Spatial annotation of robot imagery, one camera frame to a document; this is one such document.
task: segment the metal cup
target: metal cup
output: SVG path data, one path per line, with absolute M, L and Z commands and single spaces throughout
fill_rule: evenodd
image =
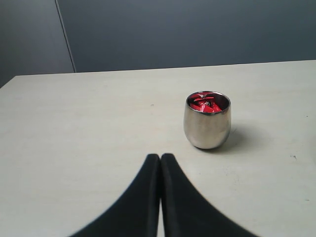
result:
M 197 93 L 209 92 L 222 111 L 205 113 L 190 106 L 190 98 Z M 229 98 L 214 91 L 199 91 L 188 96 L 184 112 L 184 133 L 195 147 L 212 149 L 221 146 L 231 130 L 231 102 Z

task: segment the black object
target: black object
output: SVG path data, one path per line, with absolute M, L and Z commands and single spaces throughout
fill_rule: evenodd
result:
M 72 237 L 156 237 L 160 161 L 148 155 L 123 195 L 100 217 Z
M 255 237 L 213 207 L 195 189 L 173 154 L 161 158 L 166 237 Z

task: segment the candy wrapper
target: candy wrapper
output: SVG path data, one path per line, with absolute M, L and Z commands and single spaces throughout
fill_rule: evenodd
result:
M 216 113 L 222 111 L 215 103 L 215 99 L 209 92 L 200 92 L 190 97 L 190 107 L 204 113 Z

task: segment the white table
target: white table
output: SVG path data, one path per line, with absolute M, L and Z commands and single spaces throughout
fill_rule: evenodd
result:
M 0 236 L 72 234 L 146 154 L 166 152 L 254 233 L 316 236 L 315 76 L 316 61 L 300 61 L 15 77 L 0 89 Z M 231 135 L 214 152 L 183 133 L 185 99 L 199 90 L 232 101 Z

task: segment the gray wall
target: gray wall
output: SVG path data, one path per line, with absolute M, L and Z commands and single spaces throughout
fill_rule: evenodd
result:
M 54 0 L 0 0 L 0 87 L 16 75 L 73 71 Z
M 78 72 L 316 59 L 315 0 L 58 0 Z

